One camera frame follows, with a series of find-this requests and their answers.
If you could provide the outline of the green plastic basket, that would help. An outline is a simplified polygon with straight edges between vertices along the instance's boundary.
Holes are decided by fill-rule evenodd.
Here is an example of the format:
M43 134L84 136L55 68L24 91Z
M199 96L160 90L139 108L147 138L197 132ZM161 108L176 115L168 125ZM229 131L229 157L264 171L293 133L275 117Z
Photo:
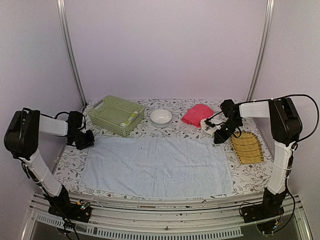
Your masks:
M107 95L93 105L87 114L94 125L121 137L127 137L143 120L145 109L146 107L142 104L121 97ZM125 127L121 127L120 123L126 121L134 111L139 112L135 121L132 121Z

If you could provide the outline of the green crocodile pattern towel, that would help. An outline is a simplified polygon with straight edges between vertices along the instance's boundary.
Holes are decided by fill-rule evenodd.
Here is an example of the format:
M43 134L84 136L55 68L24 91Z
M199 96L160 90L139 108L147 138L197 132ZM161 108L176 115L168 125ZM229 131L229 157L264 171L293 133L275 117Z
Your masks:
M126 126L128 126L131 122L133 122L133 121L135 121L136 120L136 118L138 117L138 115L139 115L139 112L138 111L134 111L130 116L129 116L129 118L127 119L127 120L125 120L124 122L121 122L120 123L120 127L126 127Z

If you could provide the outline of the light blue towel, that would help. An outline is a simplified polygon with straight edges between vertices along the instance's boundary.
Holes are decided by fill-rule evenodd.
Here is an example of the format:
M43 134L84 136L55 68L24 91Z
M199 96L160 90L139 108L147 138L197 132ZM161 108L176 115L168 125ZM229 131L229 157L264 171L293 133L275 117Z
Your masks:
M210 138L99 137L79 184L150 199L230 194L234 184L224 148Z

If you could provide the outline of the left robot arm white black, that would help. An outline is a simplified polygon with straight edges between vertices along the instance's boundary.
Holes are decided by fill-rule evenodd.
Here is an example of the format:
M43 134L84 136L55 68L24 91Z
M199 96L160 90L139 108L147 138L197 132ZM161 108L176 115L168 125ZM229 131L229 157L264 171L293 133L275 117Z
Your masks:
M4 147L34 183L49 197L59 197L64 187L53 176L39 150L39 135L66 138L68 146L83 150L94 145L92 130L87 129L85 115L79 111L61 111L55 116L24 107L14 113L4 135Z

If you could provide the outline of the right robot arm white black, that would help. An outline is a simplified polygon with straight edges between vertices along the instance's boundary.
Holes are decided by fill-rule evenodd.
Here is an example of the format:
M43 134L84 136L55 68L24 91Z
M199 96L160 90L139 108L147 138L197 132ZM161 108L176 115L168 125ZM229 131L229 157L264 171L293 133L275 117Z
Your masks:
M291 173L294 151L302 132L302 122L289 97L235 104L231 99L220 106L226 121L214 132L214 143L222 144L236 129L243 126L243 119L268 118L275 153L273 169L266 189L273 195L286 191L286 179Z

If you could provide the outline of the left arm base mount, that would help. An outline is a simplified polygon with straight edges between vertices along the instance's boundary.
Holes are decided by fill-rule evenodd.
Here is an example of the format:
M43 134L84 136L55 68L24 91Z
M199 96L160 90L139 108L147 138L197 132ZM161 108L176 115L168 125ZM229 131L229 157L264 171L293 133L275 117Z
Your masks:
M92 208L86 201L80 200L77 203L72 203L69 199L62 200L54 197L51 197L48 201L50 205L49 214L83 223L88 223L90 220Z

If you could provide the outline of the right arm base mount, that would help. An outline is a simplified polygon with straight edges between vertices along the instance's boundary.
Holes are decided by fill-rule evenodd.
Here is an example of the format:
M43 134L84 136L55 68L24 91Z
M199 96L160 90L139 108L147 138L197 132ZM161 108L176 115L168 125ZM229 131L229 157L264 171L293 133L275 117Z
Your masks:
M273 207L267 206L263 203L257 204L247 201L240 205L238 211L245 223L271 219L256 225L258 231L263 235L271 235L275 233L285 212L281 204Z

